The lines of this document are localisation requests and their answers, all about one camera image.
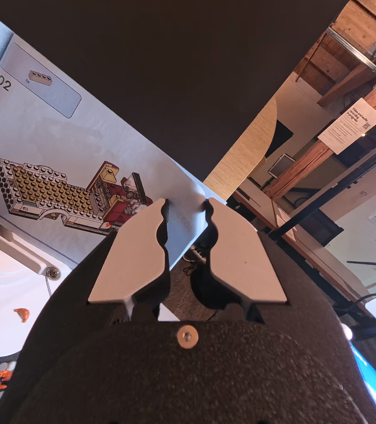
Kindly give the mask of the dark brown board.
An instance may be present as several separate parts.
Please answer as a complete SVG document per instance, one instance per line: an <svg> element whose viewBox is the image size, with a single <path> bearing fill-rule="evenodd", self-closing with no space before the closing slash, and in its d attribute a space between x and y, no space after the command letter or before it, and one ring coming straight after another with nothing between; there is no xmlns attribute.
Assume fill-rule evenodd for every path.
<svg viewBox="0 0 376 424"><path fill-rule="evenodd" d="M0 0L0 22L204 181L342 0Z"/></svg>

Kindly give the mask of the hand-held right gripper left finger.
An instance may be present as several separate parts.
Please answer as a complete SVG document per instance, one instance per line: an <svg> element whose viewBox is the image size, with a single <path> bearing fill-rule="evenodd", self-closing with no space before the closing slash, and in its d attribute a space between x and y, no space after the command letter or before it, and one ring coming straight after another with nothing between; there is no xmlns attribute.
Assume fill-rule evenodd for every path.
<svg viewBox="0 0 376 424"><path fill-rule="evenodd" d="M140 304L154 312L170 292L168 199L158 199L118 231L88 297L90 305Z"/></svg>

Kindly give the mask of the white paper notice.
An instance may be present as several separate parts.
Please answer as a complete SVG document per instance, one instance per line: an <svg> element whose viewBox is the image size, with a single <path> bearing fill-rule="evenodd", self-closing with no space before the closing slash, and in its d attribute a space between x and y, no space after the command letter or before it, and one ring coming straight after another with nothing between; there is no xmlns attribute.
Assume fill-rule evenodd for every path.
<svg viewBox="0 0 376 424"><path fill-rule="evenodd" d="M376 109L360 98L323 130L318 140L338 155L375 125Z"/></svg>

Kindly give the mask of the instruction booklet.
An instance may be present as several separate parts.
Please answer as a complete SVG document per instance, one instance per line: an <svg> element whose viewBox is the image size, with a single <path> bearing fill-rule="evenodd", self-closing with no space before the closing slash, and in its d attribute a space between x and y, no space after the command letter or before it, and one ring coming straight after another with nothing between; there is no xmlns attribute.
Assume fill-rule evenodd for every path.
<svg viewBox="0 0 376 424"><path fill-rule="evenodd" d="M215 194L0 21L0 225L74 268L169 200L170 267Z"/></svg>

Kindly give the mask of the white book stand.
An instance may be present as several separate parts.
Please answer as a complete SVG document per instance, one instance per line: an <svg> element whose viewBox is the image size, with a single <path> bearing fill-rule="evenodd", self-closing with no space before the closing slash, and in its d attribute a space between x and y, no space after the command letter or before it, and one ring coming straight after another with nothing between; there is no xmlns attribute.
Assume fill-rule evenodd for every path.
<svg viewBox="0 0 376 424"><path fill-rule="evenodd" d="M208 181L204 186L219 200L229 197L227 184L218 188ZM45 276L50 267L58 268L59 277L48 277L48 289ZM31 327L50 298L49 290L54 293L72 269L0 225L0 357L22 349ZM17 308L30 311L26 323L22 323L13 311Z"/></svg>

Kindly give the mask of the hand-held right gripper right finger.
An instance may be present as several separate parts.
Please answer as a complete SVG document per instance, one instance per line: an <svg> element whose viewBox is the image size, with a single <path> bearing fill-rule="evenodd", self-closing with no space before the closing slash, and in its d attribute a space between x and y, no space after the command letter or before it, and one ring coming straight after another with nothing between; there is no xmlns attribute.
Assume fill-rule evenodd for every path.
<svg viewBox="0 0 376 424"><path fill-rule="evenodd" d="M255 227L213 197L207 199L206 207L208 225L217 231L207 260L212 278L242 303L286 303Z"/></svg>

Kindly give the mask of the wooden table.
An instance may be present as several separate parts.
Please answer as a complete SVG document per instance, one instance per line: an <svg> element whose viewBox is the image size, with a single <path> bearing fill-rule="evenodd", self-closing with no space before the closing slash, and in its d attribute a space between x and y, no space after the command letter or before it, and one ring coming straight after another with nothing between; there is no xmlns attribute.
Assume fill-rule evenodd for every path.
<svg viewBox="0 0 376 424"><path fill-rule="evenodd" d="M271 231L279 228L276 218L279 215L279 208L260 190L256 194L248 194L245 189L238 188L233 192L233 197L254 213ZM347 299L355 301L370 294L352 271L322 247L300 225L296 225L294 238L283 235L282 239Z"/></svg>

